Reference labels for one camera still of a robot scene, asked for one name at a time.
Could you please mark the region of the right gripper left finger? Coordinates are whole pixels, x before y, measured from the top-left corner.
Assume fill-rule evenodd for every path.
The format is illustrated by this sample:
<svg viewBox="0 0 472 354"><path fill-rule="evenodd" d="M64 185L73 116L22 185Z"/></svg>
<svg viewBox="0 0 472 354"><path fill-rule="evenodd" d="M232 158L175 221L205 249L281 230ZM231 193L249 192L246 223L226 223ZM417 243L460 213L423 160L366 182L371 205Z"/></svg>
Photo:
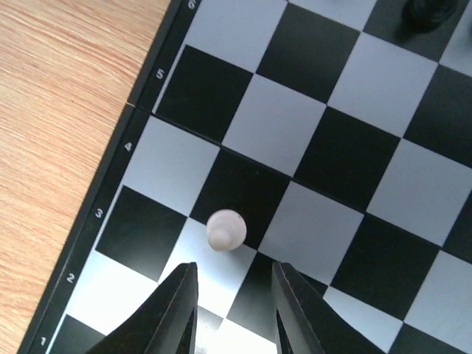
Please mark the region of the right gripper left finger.
<svg viewBox="0 0 472 354"><path fill-rule="evenodd" d="M88 353L194 353L197 321L198 267L181 263Z"/></svg>

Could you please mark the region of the white pawn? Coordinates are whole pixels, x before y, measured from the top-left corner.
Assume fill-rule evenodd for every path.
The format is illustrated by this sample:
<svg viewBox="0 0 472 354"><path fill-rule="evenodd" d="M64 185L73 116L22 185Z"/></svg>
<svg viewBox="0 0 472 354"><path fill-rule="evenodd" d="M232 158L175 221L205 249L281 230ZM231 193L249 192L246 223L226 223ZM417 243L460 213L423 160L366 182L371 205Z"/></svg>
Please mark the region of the white pawn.
<svg viewBox="0 0 472 354"><path fill-rule="evenodd" d="M236 211L221 209L209 217L206 233L208 244L213 250L232 251L240 247L246 239L246 222Z"/></svg>

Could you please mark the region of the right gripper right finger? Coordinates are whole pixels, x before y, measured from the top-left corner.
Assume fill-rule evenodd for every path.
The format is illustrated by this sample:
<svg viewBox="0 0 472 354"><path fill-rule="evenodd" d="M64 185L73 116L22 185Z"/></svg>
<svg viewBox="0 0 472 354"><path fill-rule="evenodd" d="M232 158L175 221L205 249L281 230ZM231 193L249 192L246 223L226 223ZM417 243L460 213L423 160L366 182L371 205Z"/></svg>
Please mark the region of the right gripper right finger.
<svg viewBox="0 0 472 354"><path fill-rule="evenodd" d="M271 294L278 353L381 353L346 323L290 264L273 262Z"/></svg>

